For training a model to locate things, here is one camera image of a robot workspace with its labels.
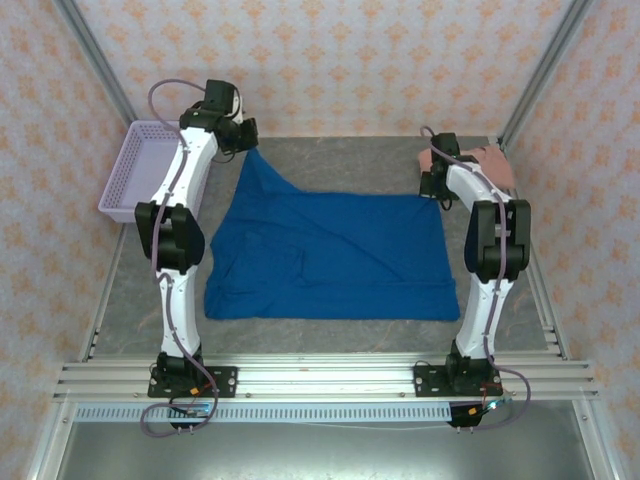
gray floor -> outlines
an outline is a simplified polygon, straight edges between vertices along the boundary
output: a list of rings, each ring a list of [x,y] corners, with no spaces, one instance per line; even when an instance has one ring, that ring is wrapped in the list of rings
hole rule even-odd
[[[461,147],[486,144],[464,138]],[[417,154],[421,138],[268,138],[261,139],[264,157],[299,188],[359,193],[415,193],[420,174]],[[230,164],[213,164],[198,221],[207,242],[222,221],[233,197],[243,156]],[[469,274],[463,246],[469,215],[460,203],[443,212],[449,260],[464,315]],[[213,259],[207,248],[197,274],[196,319],[204,353],[349,353],[447,351],[461,322],[411,320],[246,319],[212,321],[204,317],[205,282]],[[96,355],[156,354],[162,338],[160,293],[149,280],[135,226],[126,239],[107,304]],[[531,288],[522,274],[502,312],[496,348],[546,348]]]
[[[508,427],[473,435],[438,423],[357,427],[218,422],[193,437],[157,440],[137,423],[75,424],[58,479],[593,478],[571,402],[534,402]]]

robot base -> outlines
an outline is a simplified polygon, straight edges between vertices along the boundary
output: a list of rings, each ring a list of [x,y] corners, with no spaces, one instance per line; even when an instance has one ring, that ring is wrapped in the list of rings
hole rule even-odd
[[[194,355],[202,365],[200,349]],[[216,382],[218,398],[234,398],[238,384],[237,367],[204,367]],[[184,357],[170,357],[162,352],[150,369],[147,395],[150,398],[213,397],[206,377]]]
[[[499,372],[487,359],[463,357],[455,340],[445,365],[413,367],[416,397],[499,397],[502,386]]]

floral pattern wall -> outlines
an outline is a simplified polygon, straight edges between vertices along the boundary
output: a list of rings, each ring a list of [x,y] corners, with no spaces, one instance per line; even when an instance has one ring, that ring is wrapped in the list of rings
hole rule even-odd
[[[571,1],[78,4],[141,118],[157,80],[221,78],[239,87],[261,135],[348,136],[417,135],[425,121],[501,133]],[[164,89],[169,118],[201,99]]]
[[[119,229],[98,212],[125,125],[50,0],[0,4],[0,478],[23,479]]]
[[[574,357],[640,472],[640,4],[596,0],[509,151]]]

pink cloth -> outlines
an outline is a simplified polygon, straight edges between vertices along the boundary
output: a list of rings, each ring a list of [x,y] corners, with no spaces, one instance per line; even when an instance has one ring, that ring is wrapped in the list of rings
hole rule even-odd
[[[490,145],[484,148],[474,148],[473,150],[464,150],[460,152],[462,155],[473,155],[482,167],[482,172],[491,180],[498,188],[515,188],[515,180],[513,171],[507,158],[502,150],[496,145]],[[431,170],[431,149],[427,148],[418,155],[420,162],[420,171],[428,172]]]

metal base plate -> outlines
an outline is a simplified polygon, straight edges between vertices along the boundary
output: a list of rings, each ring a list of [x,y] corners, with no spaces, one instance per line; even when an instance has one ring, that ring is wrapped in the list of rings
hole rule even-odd
[[[502,395],[502,387],[493,385],[478,387],[476,391],[470,389],[461,395],[456,392],[449,382],[447,369],[444,365],[416,365],[413,367],[413,386],[416,397],[499,397]]]
[[[154,377],[156,373],[154,367],[151,376]],[[236,385],[238,384],[238,368],[237,367],[205,367],[211,374],[218,387],[218,398],[234,398],[236,396]],[[189,396],[185,395],[185,389],[183,386],[172,388],[171,385],[162,385],[156,383],[153,385],[149,382],[149,389],[147,390],[149,398],[177,398]],[[213,397],[213,390],[211,388],[206,389],[200,395],[200,398]]]

